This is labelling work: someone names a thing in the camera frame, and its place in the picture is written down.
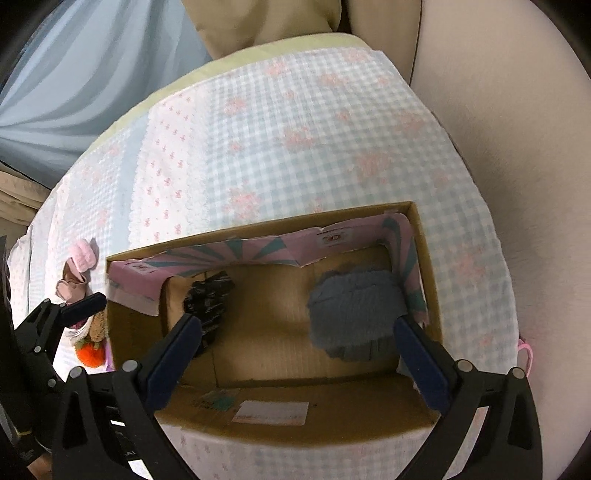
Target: pink fuzzy toy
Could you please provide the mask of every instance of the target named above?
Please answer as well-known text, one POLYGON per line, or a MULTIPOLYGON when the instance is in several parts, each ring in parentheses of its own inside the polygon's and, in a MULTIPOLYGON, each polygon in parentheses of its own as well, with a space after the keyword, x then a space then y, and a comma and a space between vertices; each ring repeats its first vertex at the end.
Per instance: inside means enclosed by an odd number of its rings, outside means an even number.
POLYGON ((80 239, 70 247, 70 255, 78 272, 85 272, 96 265, 96 255, 85 239, 80 239))

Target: orange pom-pom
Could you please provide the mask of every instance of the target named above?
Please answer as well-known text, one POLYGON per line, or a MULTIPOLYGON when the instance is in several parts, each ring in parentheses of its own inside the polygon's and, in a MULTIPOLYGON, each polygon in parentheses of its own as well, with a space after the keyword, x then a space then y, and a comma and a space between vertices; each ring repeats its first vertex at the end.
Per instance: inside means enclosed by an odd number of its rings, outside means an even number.
POLYGON ((85 343, 80 348, 76 347, 76 356, 85 367, 97 368, 105 363, 105 347, 102 343, 85 343))

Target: pink slipper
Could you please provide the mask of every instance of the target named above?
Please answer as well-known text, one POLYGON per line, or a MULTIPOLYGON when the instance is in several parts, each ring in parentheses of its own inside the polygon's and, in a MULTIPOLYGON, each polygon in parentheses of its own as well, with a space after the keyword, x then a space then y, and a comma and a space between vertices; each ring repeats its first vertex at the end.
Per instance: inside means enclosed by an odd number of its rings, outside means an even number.
POLYGON ((78 271, 73 260, 68 258, 61 280, 58 280, 56 285, 56 295, 71 305, 86 297, 87 285, 86 277, 78 271))
POLYGON ((70 256, 78 272, 85 272, 96 265, 95 253, 83 238, 70 247, 70 256))
POLYGON ((68 305, 86 297, 88 282, 81 273, 96 265, 96 255, 85 239, 80 239, 70 247, 71 257, 66 260, 61 280, 56 285, 56 295, 68 305))

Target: blue curtain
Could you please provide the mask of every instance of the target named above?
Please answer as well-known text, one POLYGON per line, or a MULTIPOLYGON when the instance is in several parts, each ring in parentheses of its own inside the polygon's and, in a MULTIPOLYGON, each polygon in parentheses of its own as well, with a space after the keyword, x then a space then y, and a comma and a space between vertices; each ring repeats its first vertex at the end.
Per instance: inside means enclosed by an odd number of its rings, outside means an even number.
POLYGON ((121 115, 210 60, 181 0, 66 0, 0 92, 0 160, 51 188, 121 115))

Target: blue gripper pad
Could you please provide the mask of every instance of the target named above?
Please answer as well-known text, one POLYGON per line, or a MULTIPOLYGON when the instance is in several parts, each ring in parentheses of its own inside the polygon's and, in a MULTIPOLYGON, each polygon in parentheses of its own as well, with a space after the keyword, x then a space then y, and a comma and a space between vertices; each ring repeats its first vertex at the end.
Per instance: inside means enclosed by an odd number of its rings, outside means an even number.
POLYGON ((201 345, 201 321, 197 317, 187 319, 186 316, 161 340, 165 342, 162 350, 155 345, 148 353, 151 365, 142 362, 142 369, 148 368, 148 371, 140 381, 144 384, 140 385, 140 389, 145 392, 144 406, 148 411, 161 410, 168 404, 174 388, 201 345))
POLYGON ((397 318, 394 322, 394 339, 400 357, 427 406, 445 415, 451 401, 452 385, 429 352, 429 342, 435 342, 427 337, 414 320, 406 317, 397 318))

